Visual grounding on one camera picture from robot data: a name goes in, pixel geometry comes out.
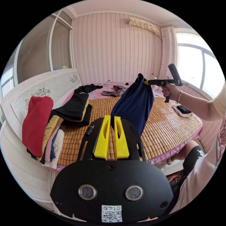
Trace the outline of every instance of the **plush toy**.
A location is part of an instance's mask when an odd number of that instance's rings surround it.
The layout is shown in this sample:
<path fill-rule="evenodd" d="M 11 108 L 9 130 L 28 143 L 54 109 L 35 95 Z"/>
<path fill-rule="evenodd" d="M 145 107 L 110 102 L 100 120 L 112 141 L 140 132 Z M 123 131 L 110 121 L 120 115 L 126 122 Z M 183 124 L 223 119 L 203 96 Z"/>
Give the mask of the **plush toy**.
<path fill-rule="evenodd" d="M 158 89 L 158 86 L 157 85 L 151 85 L 151 89 L 152 89 L 152 91 L 155 91 L 155 90 Z"/>

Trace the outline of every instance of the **white headboard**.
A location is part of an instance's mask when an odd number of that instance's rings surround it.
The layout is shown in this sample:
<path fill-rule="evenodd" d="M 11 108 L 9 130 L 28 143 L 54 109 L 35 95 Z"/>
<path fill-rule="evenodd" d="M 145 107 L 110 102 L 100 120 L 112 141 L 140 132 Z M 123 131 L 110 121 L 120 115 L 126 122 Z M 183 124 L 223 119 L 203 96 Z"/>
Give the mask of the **white headboard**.
<path fill-rule="evenodd" d="M 51 97 L 53 109 L 55 109 L 60 107 L 66 97 L 81 85 L 76 68 L 50 71 L 27 79 L 3 98 L 2 109 L 5 120 L 22 140 L 22 124 L 32 95 Z"/>

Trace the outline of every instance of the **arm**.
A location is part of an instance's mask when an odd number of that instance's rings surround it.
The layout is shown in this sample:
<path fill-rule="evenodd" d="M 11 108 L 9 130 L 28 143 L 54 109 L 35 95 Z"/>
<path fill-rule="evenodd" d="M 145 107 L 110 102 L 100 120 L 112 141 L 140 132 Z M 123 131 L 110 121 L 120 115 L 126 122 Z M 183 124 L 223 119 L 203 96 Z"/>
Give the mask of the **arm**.
<path fill-rule="evenodd" d="M 167 84 L 166 87 L 162 87 L 162 89 L 164 97 L 171 93 L 170 99 L 178 101 L 180 90 L 176 86 Z M 183 92 L 179 103 L 205 121 L 216 121 L 221 119 L 214 107 L 213 101 L 207 101 Z"/>

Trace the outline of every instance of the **navy blue cloth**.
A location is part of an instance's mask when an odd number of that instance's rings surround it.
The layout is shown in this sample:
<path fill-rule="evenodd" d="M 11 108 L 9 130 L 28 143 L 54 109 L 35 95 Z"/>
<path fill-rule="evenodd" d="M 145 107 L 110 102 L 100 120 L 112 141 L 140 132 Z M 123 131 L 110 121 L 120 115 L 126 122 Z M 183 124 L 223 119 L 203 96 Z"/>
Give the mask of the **navy blue cloth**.
<path fill-rule="evenodd" d="M 143 84 L 144 81 L 146 81 L 144 76 L 138 74 L 136 81 L 113 107 L 111 112 L 111 126 L 113 128 L 114 117 L 120 116 L 121 119 L 126 119 L 134 125 L 139 136 L 142 135 L 154 103 L 151 86 Z"/>
<path fill-rule="evenodd" d="M 57 137 L 58 131 L 56 132 L 55 136 L 54 136 L 54 137 L 53 137 L 53 139 L 52 139 L 51 151 L 50 151 L 50 162 L 52 162 L 52 160 L 53 160 L 54 158 L 56 158 L 56 156 L 55 156 L 55 154 L 54 154 L 54 147 L 53 147 L 53 143 L 54 143 L 54 141 L 56 140 L 56 137 Z"/>

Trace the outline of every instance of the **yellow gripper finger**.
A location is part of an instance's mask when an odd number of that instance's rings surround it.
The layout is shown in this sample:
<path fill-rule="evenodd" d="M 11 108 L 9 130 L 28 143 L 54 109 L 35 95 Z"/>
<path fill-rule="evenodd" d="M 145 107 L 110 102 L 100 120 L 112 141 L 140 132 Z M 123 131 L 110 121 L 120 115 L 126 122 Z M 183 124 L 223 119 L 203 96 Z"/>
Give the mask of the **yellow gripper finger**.
<path fill-rule="evenodd" d="M 122 127 L 121 117 L 115 116 L 114 126 L 115 126 L 116 160 L 128 158 L 129 150 L 128 150 L 127 142 L 125 139 L 125 133 Z"/>
<path fill-rule="evenodd" d="M 109 147 L 109 133 L 110 133 L 111 116 L 105 115 L 101 126 L 100 134 L 97 140 L 94 156 L 96 158 L 103 158 L 107 160 Z"/>

